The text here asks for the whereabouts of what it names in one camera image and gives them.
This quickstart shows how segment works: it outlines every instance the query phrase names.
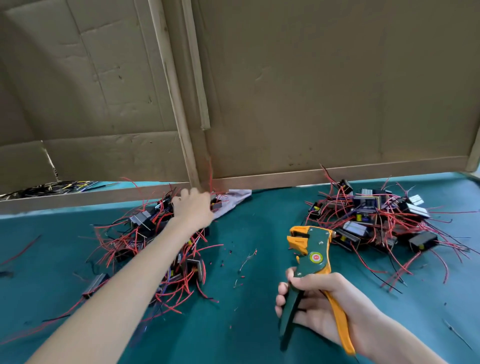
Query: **wire stripper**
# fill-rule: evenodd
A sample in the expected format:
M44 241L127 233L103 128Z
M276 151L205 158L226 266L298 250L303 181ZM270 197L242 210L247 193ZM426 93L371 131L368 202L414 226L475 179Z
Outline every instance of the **wire stripper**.
M288 244L291 248L302 253L302 256L297 256L298 266L295 271L295 277L304 277L313 273L328 274L332 272L328 250L332 238L335 237L334 231L316 226L294 226L290 229L290 234L291 236L287 237ZM300 291L293 286L290 286L288 290L286 303L280 318L280 339L283 350L288 346L293 329L293 317L303 297L303 293L304 291ZM324 291L323 293L332 305L336 327L345 352L348 355L355 355L355 348L348 333L347 315L329 292Z

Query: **hand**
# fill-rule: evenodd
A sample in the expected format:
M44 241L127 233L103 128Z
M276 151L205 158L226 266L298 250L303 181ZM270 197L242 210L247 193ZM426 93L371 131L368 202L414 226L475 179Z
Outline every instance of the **hand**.
M210 194L199 193L193 187L189 191L185 188L180 192L180 197L172 199L173 215L180 221L186 222L193 231L206 228L212 223L213 212L210 210Z
M384 315L358 288L339 273L309 274L302 278L293 277L295 268L286 271L287 280L299 290L305 291L293 322L306 326L323 337L341 345L335 317L327 298L320 292L329 291L343 308L348 318L348 329L355 351L371 357L375 346L375 325ZM288 284L278 286L275 312L282 315Z

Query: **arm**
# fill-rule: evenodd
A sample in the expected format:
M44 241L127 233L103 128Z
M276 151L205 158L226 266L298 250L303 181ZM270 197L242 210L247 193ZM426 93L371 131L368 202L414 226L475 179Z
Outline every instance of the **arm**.
M51 335L28 363L116 363L181 247L213 219L209 193L174 197L164 230Z
M446 364L410 331L383 314L341 274L309 274L295 278L293 272L293 268L287 270L288 281L305 291L305 298L293 319L295 323L340 345L331 305L319 290L329 291L347 314L350 338L357 353L377 364ZM281 282L275 306L278 317L282 315L287 292L288 284Z

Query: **yellow handle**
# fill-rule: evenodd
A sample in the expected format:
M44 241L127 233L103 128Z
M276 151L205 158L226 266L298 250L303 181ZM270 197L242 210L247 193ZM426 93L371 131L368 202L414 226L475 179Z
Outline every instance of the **yellow handle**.
M342 307L340 307L336 299L332 297L330 292L324 291L324 293L332 305L333 314L336 321L336 328L338 330L343 349L345 349L345 352L348 355L355 355L355 348L353 347L352 341L350 340L350 334L348 333L347 315Z

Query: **forearm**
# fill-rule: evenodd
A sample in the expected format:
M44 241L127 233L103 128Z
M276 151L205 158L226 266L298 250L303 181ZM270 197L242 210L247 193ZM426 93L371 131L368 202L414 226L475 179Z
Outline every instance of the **forearm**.
M172 218L35 352L29 363L116 363L175 255L194 233Z
M383 316L374 324L370 359L376 364L446 364L428 346L395 320Z

